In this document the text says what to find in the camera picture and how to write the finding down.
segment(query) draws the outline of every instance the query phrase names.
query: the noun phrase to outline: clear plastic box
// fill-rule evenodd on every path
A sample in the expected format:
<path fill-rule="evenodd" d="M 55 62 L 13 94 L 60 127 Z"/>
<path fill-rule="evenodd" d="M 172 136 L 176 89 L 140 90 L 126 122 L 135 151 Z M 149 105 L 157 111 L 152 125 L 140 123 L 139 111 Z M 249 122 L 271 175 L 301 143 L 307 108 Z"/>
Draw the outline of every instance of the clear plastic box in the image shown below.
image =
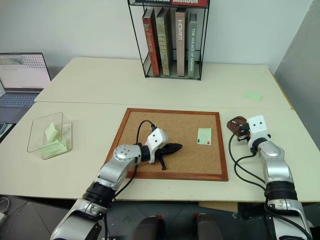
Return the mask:
<path fill-rule="evenodd" d="M 51 125 L 57 130 L 52 141 L 48 141 L 45 131 Z M 43 160 L 67 153 L 72 148 L 72 125 L 65 123 L 62 112 L 43 116 L 32 121 L 27 151 Z"/>

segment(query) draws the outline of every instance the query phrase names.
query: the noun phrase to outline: laptop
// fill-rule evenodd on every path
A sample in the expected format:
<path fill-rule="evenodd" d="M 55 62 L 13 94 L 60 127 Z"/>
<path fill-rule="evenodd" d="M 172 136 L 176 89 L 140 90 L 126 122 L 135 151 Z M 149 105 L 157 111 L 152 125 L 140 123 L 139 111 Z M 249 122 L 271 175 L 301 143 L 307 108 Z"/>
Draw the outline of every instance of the laptop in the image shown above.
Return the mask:
<path fill-rule="evenodd" d="M 42 53 L 0 53 L 0 123 L 16 124 L 50 81 Z"/>

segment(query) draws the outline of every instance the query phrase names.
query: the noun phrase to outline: floor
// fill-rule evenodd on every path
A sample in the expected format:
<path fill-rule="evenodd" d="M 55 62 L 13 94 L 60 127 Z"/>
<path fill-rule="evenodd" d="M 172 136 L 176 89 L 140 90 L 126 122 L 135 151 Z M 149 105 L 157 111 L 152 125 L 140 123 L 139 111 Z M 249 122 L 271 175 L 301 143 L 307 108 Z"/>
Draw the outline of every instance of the floor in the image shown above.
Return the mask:
<path fill-rule="evenodd" d="M 16 197 L 10 197 L 7 218 L 0 225 L 1 240 L 49 240 L 50 235 L 68 212 Z M 0 203 L 0 210 L 7 202 Z M 307 218 L 320 226 L 320 203 L 304 207 Z M 166 239 L 193 240 L 192 218 L 194 213 L 212 215 L 224 240 L 265 240 L 266 229 L 262 217 L 244 220 L 237 213 L 199 207 L 190 202 L 116 202 L 107 214 L 108 229 L 118 240 L 128 240 L 139 222 L 149 216 L 162 215 L 166 224 Z M 104 228 L 98 240 L 102 240 Z"/>

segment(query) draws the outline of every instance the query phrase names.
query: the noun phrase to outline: white table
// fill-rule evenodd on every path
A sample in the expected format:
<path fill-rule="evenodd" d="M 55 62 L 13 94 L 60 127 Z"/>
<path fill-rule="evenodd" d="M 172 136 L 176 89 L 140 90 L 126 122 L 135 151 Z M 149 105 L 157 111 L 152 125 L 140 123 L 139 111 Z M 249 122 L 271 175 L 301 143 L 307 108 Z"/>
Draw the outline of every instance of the white table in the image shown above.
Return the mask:
<path fill-rule="evenodd" d="M 76 57 L 37 102 L 290 109 L 266 65 L 204 63 L 202 80 L 145 78 L 140 60 Z M 245 97 L 257 91 L 261 101 Z"/>
<path fill-rule="evenodd" d="M 104 163 L 123 115 L 130 107 L 220 112 L 229 181 L 135 179 L 118 199 L 264 201 L 260 188 L 242 182 L 234 174 L 228 154 L 232 133 L 226 127 L 227 121 L 235 116 L 249 118 L 263 114 L 273 142 L 285 150 L 299 200 L 320 200 L 320 152 L 294 110 L 56 102 L 37 102 L 0 144 L 0 193 L 63 199 L 82 196 Z M 72 150 L 41 160 L 27 152 L 31 123 L 56 112 L 63 112 L 72 123 Z M 232 152 L 236 158 L 250 154 L 246 143 L 236 140 L 232 142 Z M 243 160 L 242 165 L 262 176 L 258 157 Z"/>

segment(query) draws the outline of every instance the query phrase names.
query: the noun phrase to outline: wooden frame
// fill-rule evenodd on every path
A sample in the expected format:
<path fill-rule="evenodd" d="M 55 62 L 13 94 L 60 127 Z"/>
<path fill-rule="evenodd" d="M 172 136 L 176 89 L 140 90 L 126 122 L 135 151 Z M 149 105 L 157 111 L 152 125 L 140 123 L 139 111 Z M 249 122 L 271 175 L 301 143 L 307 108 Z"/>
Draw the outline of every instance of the wooden frame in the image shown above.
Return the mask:
<path fill-rule="evenodd" d="M 160 110 L 160 109 L 143 109 L 143 108 L 127 108 L 120 127 L 113 140 L 109 153 L 106 157 L 105 163 L 112 157 L 114 149 L 118 146 L 124 128 L 127 124 L 131 112 L 145 112 L 145 113 L 166 113 L 166 114 L 188 114 L 188 115 L 213 115 L 216 120 L 217 141 L 220 155 L 221 174 L 208 173 L 180 173 L 180 172 L 139 172 L 136 173 L 136 178 L 143 179 L 175 179 L 175 180 L 203 180 L 203 181 L 228 181 L 228 171 L 225 157 L 225 149 L 222 138 L 222 130 L 220 123 L 220 115 L 218 112 L 207 111 L 181 111 L 181 110 Z M 132 171 L 128 173 L 127 177 L 132 176 Z"/>

